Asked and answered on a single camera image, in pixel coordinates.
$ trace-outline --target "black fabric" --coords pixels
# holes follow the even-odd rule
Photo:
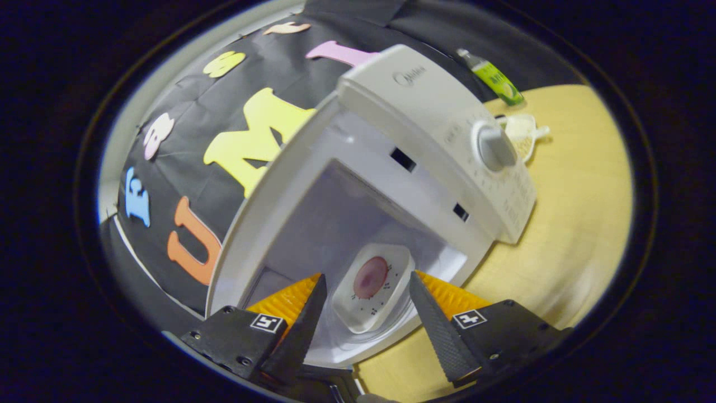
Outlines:
[[[304,14],[331,13],[385,27],[406,0],[308,0]]]
[[[100,238],[117,287],[151,326],[174,334],[184,334],[201,323],[169,299],[144,273],[122,241],[112,217],[100,224]]]
[[[285,35],[262,35],[260,29],[242,37],[205,60],[195,61],[188,74],[159,101],[137,128],[137,138],[120,178],[118,202],[127,238],[162,289],[196,312],[204,313],[208,287],[167,255],[169,235],[176,231],[182,246],[194,257],[201,262],[207,259],[204,246],[186,228],[175,225],[177,204],[181,197],[188,197],[194,214],[223,241],[243,202],[243,189],[218,164],[204,164],[207,147],[221,132],[248,129],[243,106],[265,87],[300,108],[318,105],[335,88],[338,78],[350,69],[335,60],[305,58],[323,42],[334,40],[364,52],[380,52],[394,44],[406,44],[437,63],[482,101],[494,99],[495,94],[476,80],[465,65],[441,51],[452,52],[453,47],[474,50],[492,60],[522,90],[580,82],[571,74],[571,68],[548,48],[486,12],[463,9],[459,4],[401,5],[401,1],[388,2],[385,7],[374,7],[374,2],[311,1],[303,14],[274,23],[309,23],[310,29]],[[360,9],[375,13],[366,14]],[[378,24],[378,15],[384,19],[393,17],[390,29]],[[202,73],[211,60],[228,51],[243,52],[246,58],[222,77],[211,78]],[[144,137],[163,113],[175,120],[173,129],[154,159],[146,161]],[[125,174],[130,167],[149,194],[148,228],[137,217],[125,213]]]

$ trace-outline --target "white object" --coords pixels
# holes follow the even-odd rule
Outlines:
[[[371,259],[382,258],[387,263],[379,290],[369,298],[361,298],[354,291],[359,270]],[[358,252],[348,272],[333,294],[331,304],[341,321],[356,334],[378,328],[385,322],[398,297],[407,287],[415,262],[410,251],[402,245],[368,244]]]
[[[207,316],[322,272],[328,296],[306,364],[350,366],[406,336],[420,319],[405,289],[391,294],[381,323],[357,321],[362,328],[332,301],[365,245],[401,245],[416,270],[462,285],[492,242],[517,242],[535,189],[522,161],[493,171],[473,152],[478,121],[497,126],[453,76],[406,46],[348,71],[234,218]]]
[[[522,158],[522,162],[532,158],[537,140],[549,134],[549,126],[537,128],[535,117],[527,113],[499,118],[498,123],[504,126],[505,134]]]

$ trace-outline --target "wooden table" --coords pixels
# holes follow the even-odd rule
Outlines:
[[[495,243],[464,288],[491,301],[515,299],[557,328],[574,326],[606,290],[626,246],[632,171],[616,123],[585,85],[523,93],[525,108],[497,99],[494,115],[529,113],[548,125],[528,170],[537,203],[517,245]],[[454,392],[420,327],[356,365],[366,392],[420,402]]]

